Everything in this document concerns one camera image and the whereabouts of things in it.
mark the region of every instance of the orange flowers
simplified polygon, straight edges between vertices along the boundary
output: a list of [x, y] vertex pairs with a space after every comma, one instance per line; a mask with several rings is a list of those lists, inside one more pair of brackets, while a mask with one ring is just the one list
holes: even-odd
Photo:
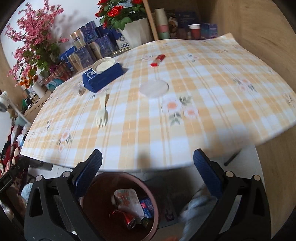
[[31, 75], [30, 73], [28, 73], [28, 78], [22, 76], [21, 80], [19, 81], [19, 85], [20, 86], [24, 86], [25, 88], [30, 88], [31, 85], [33, 85], [36, 81], [38, 80], [38, 75]]

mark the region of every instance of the white lamp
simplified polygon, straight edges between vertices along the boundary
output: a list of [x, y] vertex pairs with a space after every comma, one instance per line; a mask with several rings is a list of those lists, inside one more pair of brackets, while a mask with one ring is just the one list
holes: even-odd
[[18, 113], [18, 115], [25, 121], [27, 122], [29, 125], [32, 125], [24, 116], [23, 114], [18, 110], [18, 108], [8, 99], [7, 97], [7, 92], [4, 91], [1, 95], [0, 95], [0, 112], [6, 112], [8, 106], [11, 106], [16, 113]]

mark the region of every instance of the screw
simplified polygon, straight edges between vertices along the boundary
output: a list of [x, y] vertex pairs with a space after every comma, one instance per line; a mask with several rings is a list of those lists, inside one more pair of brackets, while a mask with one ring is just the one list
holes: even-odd
[[41, 176], [41, 175], [38, 175], [38, 176], [36, 177], [36, 181], [37, 181], [37, 182], [41, 181], [41, 179], [42, 179], [42, 176]]
[[233, 177], [234, 176], [233, 172], [231, 172], [231, 171], [227, 171], [225, 174], [226, 174], [227, 177]]
[[69, 177], [71, 175], [71, 172], [69, 172], [69, 171], [65, 171], [64, 173], [63, 173], [63, 177]]
[[260, 181], [260, 180], [261, 180], [261, 177], [258, 176], [258, 175], [254, 175], [254, 179], [255, 179], [256, 181]]

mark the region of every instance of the table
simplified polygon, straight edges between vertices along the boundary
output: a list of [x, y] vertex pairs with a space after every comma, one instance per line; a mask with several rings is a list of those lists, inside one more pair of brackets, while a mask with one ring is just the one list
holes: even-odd
[[26, 117], [26, 119], [29, 122], [31, 123], [34, 122], [39, 111], [41, 110], [41, 108], [43, 107], [47, 99], [50, 97], [50, 95], [51, 95], [51, 92], [47, 90], [45, 95], [42, 98], [40, 98], [35, 104], [32, 104], [30, 109], [26, 110], [26, 112], [24, 113], [24, 117]]
[[[165, 54], [157, 67], [153, 59]], [[56, 88], [36, 117], [21, 154], [74, 167], [94, 149], [102, 170], [169, 169], [191, 165], [201, 148], [209, 157], [260, 144], [292, 127], [296, 94], [231, 34], [205, 41], [161, 40], [116, 60], [127, 72], [98, 93], [75, 92], [82, 73]], [[139, 94], [163, 80], [158, 99]], [[108, 123], [96, 126], [99, 96], [108, 94]]]

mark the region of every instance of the blue box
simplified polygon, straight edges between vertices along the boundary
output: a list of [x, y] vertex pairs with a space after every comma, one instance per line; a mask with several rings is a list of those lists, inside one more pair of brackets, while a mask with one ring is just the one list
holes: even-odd
[[96, 62], [96, 57], [88, 45], [78, 49], [73, 54], [76, 55], [75, 59], [82, 68], [86, 68]]
[[199, 23], [195, 12], [176, 12], [178, 28], [189, 29], [188, 25]]
[[218, 26], [212, 23], [201, 24], [201, 39], [213, 39], [218, 37]]
[[103, 25], [97, 27], [97, 30], [98, 30], [99, 34], [101, 35], [101, 37], [108, 35], [110, 32], [110, 29], [104, 28]]
[[100, 74], [96, 74], [92, 69], [89, 69], [82, 74], [82, 82], [86, 89], [96, 93], [123, 74], [124, 71], [120, 63], [116, 63]]
[[113, 48], [115, 49], [115, 51], [118, 50], [118, 47], [117, 47], [117, 43], [116, 43], [116, 39], [112, 33], [112, 29], [110, 28], [104, 28], [102, 25], [97, 27], [97, 30], [99, 31], [100, 35], [103, 37], [103, 36], [108, 36], [109, 39], [111, 40], [111, 43], [113, 45]]
[[90, 21], [86, 25], [79, 28], [83, 33], [83, 39], [86, 44], [90, 44], [91, 42], [97, 40], [100, 37], [98, 30], [96, 29], [96, 24], [94, 21]]
[[77, 48], [75, 46], [73, 46], [72, 48], [68, 49], [66, 52], [62, 53], [60, 56], [59, 56], [59, 59], [61, 61], [66, 61], [66, 64], [67, 66], [69, 67], [69, 69], [74, 72], [74, 68], [73, 66], [71, 65], [71, 63], [69, 62], [68, 60], [68, 57], [73, 54], [75, 51], [77, 51]]
[[114, 51], [116, 51], [107, 35], [90, 43], [89, 47], [91, 48], [97, 59], [108, 57]]
[[124, 36], [122, 36], [121, 32], [118, 29], [112, 28], [109, 33], [109, 37], [110, 35], [112, 35], [112, 38], [114, 38], [114, 41], [116, 42], [119, 49], [124, 49], [129, 47], [128, 42], [126, 41]]

